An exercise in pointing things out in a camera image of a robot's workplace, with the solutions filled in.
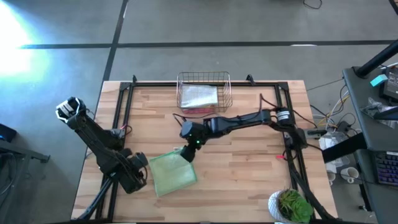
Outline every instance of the wooden tabletop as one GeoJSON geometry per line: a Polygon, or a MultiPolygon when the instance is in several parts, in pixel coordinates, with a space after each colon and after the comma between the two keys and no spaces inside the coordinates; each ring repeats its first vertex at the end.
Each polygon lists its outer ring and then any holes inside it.
{"type": "MultiPolygon", "coordinates": [[[[304,82],[287,82],[294,109],[312,120],[304,82]]],[[[112,127],[119,84],[104,82],[95,119],[104,129],[112,127]]],[[[276,104],[271,87],[233,86],[232,92],[233,106],[222,113],[225,117],[257,111],[260,93],[276,104]]],[[[176,107],[175,87],[135,87],[129,115],[132,132],[126,137],[125,147],[132,152],[142,151],[151,159],[186,144],[186,140],[179,137],[180,126],[172,113],[182,114],[176,107]]],[[[313,128],[298,116],[296,122],[300,128],[313,128]]],[[[309,142],[318,145],[317,141],[309,142]]],[[[209,140],[193,161],[197,183],[158,198],[148,166],[148,184],[140,191],[126,194],[119,186],[114,221],[273,222],[268,198],[290,187],[287,163],[276,158],[283,151],[282,134],[267,126],[240,129],[209,140]]],[[[321,152],[308,147],[303,150],[303,156],[312,192],[328,212],[337,217],[321,152]]],[[[83,166],[72,218],[81,215],[94,199],[101,178],[102,173],[92,155],[83,166]]],[[[108,201],[109,197],[104,214],[108,211],[108,201]]]]}

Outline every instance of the black metal frame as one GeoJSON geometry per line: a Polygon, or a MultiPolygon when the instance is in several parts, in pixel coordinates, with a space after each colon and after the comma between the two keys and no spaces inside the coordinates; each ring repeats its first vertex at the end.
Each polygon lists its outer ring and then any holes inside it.
{"type": "MultiPolygon", "coordinates": [[[[278,106],[286,106],[290,110],[290,114],[292,114],[292,117],[295,121],[294,118],[294,112],[293,112],[293,105],[292,105],[292,100],[290,98],[290,93],[289,93],[289,86],[287,82],[254,82],[252,79],[251,75],[248,75],[247,79],[248,82],[231,82],[231,86],[264,86],[264,87],[273,87],[275,90],[275,97],[277,99],[277,105],[278,106]],[[281,91],[284,92],[285,95],[285,100],[287,105],[283,105],[282,103],[282,95],[281,91]]],[[[177,82],[137,82],[137,78],[133,76],[133,81],[132,82],[122,82],[120,84],[119,88],[119,95],[118,95],[118,101],[116,103],[116,109],[115,109],[115,115],[113,119],[113,127],[112,128],[118,128],[118,121],[119,121],[119,114],[121,110],[121,104],[123,100],[123,94],[124,91],[128,90],[128,97],[127,97],[127,105],[126,105],[126,111],[124,114],[124,119],[123,119],[123,125],[128,124],[128,119],[129,119],[129,112],[130,112],[130,107],[132,103],[132,94],[134,91],[134,87],[154,87],[154,86],[170,86],[170,87],[177,87],[177,82]]],[[[284,141],[288,141],[288,136],[286,136],[285,133],[284,135],[284,141]]],[[[285,144],[285,149],[286,153],[292,157],[291,150],[287,147],[285,144]]],[[[298,165],[300,168],[300,175],[302,176],[303,181],[309,188],[308,184],[308,178],[307,178],[307,171],[305,170],[305,164],[304,164],[304,159],[303,159],[303,154],[301,151],[297,151],[297,158],[298,158],[298,165]]],[[[292,181],[292,188],[295,190],[298,190],[298,185],[295,181],[295,179],[292,177],[292,174],[290,173],[290,178],[292,181]]],[[[101,183],[101,186],[105,183],[106,177],[103,177],[103,181],[101,183]]],[[[90,220],[90,223],[112,223],[113,222],[113,215],[114,215],[114,209],[116,205],[116,198],[117,198],[117,190],[118,190],[118,183],[114,182],[112,191],[111,191],[111,197],[109,201],[109,209],[108,209],[108,215],[106,218],[103,218],[103,199],[100,201],[98,204],[97,210],[96,210],[96,215],[94,220],[90,220]]],[[[87,220],[71,220],[73,223],[87,223],[87,220]]]]}

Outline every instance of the metal wire basket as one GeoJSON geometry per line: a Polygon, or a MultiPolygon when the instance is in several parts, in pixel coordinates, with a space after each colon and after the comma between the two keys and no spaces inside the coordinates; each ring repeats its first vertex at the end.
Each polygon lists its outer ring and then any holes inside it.
{"type": "Polygon", "coordinates": [[[228,72],[181,72],[177,106],[184,113],[220,113],[232,106],[228,72]]]}

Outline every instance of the concrete floor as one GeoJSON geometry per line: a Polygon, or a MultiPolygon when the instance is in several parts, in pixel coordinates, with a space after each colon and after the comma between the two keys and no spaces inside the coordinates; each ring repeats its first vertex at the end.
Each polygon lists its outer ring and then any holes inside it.
{"type": "MultiPolygon", "coordinates": [[[[0,35],[0,123],[19,132],[16,144],[51,154],[48,164],[31,164],[31,176],[18,189],[8,223],[70,218],[85,145],[55,117],[54,109],[77,96],[95,110],[109,55],[109,49],[10,46],[110,44],[121,4],[122,0],[0,1],[0,24],[7,30],[0,35]]],[[[323,0],[317,11],[293,0],[138,0],[127,7],[119,42],[390,40],[398,37],[397,19],[387,0],[323,0]]],[[[130,80],[133,74],[139,80],[174,80],[181,71],[225,70],[233,80],[247,74],[257,80],[305,80],[309,89],[338,80],[342,69],[363,64],[384,47],[118,49],[110,80],[130,80]]],[[[308,91],[311,104],[331,110],[343,83],[308,91]]],[[[345,108],[354,113],[351,102],[345,108]]],[[[332,191],[340,218],[376,222],[357,209],[362,204],[357,185],[337,180],[332,191]]]]}

